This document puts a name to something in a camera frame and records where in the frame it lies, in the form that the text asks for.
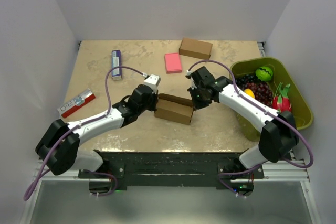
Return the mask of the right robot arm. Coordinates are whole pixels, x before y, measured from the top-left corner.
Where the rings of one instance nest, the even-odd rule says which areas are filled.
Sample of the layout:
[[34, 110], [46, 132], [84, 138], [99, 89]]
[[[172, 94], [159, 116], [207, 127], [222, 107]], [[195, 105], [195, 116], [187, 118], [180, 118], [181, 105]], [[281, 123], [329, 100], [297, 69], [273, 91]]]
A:
[[189, 71], [186, 77], [192, 82], [188, 92], [195, 110], [205, 108], [212, 102], [223, 104], [248, 120], [260, 133], [258, 145], [244, 151], [226, 165], [223, 169], [225, 173], [235, 173], [239, 178], [246, 178], [257, 165], [276, 163], [297, 145], [298, 137], [293, 132], [296, 124], [291, 112], [279, 113], [258, 102], [227, 77], [215, 78], [206, 67]]

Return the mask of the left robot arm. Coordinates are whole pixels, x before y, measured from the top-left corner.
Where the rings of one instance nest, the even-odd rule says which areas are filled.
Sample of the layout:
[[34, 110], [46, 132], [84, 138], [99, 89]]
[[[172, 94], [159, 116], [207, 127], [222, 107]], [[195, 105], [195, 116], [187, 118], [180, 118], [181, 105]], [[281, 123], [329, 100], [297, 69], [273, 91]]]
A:
[[128, 100], [121, 100], [102, 113], [69, 123], [61, 119], [53, 121], [35, 149], [43, 160], [41, 168], [48, 167], [56, 176], [70, 169], [82, 169], [90, 170], [97, 178], [105, 177], [109, 165], [96, 151], [79, 151], [79, 146], [135, 122], [144, 111], [154, 111], [157, 88], [157, 84], [144, 83], [133, 90]]

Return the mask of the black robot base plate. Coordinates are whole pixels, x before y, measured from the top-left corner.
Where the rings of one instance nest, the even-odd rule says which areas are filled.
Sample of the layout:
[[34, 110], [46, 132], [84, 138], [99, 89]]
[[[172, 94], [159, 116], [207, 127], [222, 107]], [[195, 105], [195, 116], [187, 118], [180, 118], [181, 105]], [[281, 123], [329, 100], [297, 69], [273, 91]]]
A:
[[105, 193], [116, 186], [233, 187], [245, 196], [253, 182], [264, 178], [262, 167], [238, 175], [238, 153], [230, 152], [98, 152], [103, 159], [96, 174], [81, 170], [80, 179], [89, 179], [92, 193]]

